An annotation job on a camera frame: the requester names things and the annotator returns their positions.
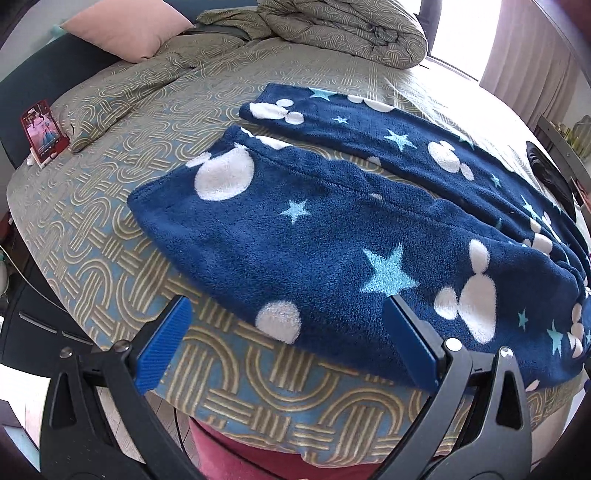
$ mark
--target pink curtain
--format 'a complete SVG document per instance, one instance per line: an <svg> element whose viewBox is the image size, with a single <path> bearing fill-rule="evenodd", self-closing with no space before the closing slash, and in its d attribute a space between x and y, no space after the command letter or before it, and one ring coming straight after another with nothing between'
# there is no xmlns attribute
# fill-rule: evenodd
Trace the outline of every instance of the pink curtain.
<svg viewBox="0 0 591 480"><path fill-rule="evenodd" d="M531 0L502 0L491 56L480 86L533 130L540 115L561 122L579 67L553 25Z"/></svg>

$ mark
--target bed sheet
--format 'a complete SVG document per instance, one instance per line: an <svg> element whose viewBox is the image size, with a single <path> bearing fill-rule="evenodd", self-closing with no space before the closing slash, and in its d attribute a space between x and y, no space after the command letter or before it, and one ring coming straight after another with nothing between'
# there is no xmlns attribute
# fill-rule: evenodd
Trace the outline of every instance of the bed sheet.
<svg viewBox="0 0 591 480"><path fill-rule="evenodd" d="M163 48L170 54L221 37L178 37ZM125 84L130 68L116 64L62 96L52 106L61 127L69 131L81 104L96 108L112 97L113 83ZM128 90L146 75L130 74ZM271 38L221 53L143 98L129 96L133 102L122 109L122 119L81 152L65 152L43 170L23 164L9 184L11 211L48 282L101 348L132 338L173 295L192 301L193 324L156 390L171 404L233 439L299 453L313 465L380 462L417 417L426 395L333 365L241 322L170 265L125 203L138 185L192 159L232 124L266 134L239 119L238 109L269 82L359 95L427 118L497 156L549 195L525 156L526 140L538 144L533 134L475 83L444 78L424 66L395 70ZM80 128L94 127L88 122ZM360 158L296 144L404 181ZM580 376L530 390L535 428L580 390ZM469 405L466 397L439 453L450 451Z"/></svg>

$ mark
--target blue gripper pad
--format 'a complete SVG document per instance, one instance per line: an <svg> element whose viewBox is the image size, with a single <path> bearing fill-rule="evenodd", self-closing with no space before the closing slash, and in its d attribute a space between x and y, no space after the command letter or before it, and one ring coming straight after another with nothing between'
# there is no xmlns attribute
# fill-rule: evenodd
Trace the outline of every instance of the blue gripper pad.
<svg viewBox="0 0 591 480"><path fill-rule="evenodd" d="M143 395L158 386L179 343L193 320L193 309L187 297L180 297L169 309L160 314L155 322L165 316L151 338L139 353L135 364L135 386Z"/></svg>
<svg viewBox="0 0 591 480"><path fill-rule="evenodd" d="M439 389L437 359L421 339L413 323L390 297L382 308L382 322L414 385L434 394Z"/></svg>

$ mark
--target screw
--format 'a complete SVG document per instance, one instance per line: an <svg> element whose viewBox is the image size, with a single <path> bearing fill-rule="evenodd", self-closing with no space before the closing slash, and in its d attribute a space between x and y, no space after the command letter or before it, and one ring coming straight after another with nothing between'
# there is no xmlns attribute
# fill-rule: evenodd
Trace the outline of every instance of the screw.
<svg viewBox="0 0 591 480"><path fill-rule="evenodd" d="M72 347L65 346L61 349L60 358L70 358L73 355L73 353L74 350L72 350Z"/></svg>
<svg viewBox="0 0 591 480"><path fill-rule="evenodd" d="M131 344L128 340L118 340L113 344L113 350L117 353L122 353L129 350L130 346Z"/></svg>
<svg viewBox="0 0 591 480"><path fill-rule="evenodd" d="M511 358L513 356L513 350L511 350L507 346L504 346L503 348L501 348L501 356L502 357L508 356L509 358Z"/></svg>
<svg viewBox="0 0 591 480"><path fill-rule="evenodd" d="M448 338L445 341L445 346L449 348L452 352L459 352L462 350L462 343L457 338Z"/></svg>

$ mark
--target pillow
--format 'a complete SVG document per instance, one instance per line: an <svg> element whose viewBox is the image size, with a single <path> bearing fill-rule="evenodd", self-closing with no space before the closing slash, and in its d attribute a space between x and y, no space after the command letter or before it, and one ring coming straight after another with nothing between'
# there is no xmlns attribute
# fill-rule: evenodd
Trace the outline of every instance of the pillow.
<svg viewBox="0 0 591 480"><path fill-rule="evenodd" d="M139 63L192 25L163 0L101 0L61 27L113 55Z"/></svg>

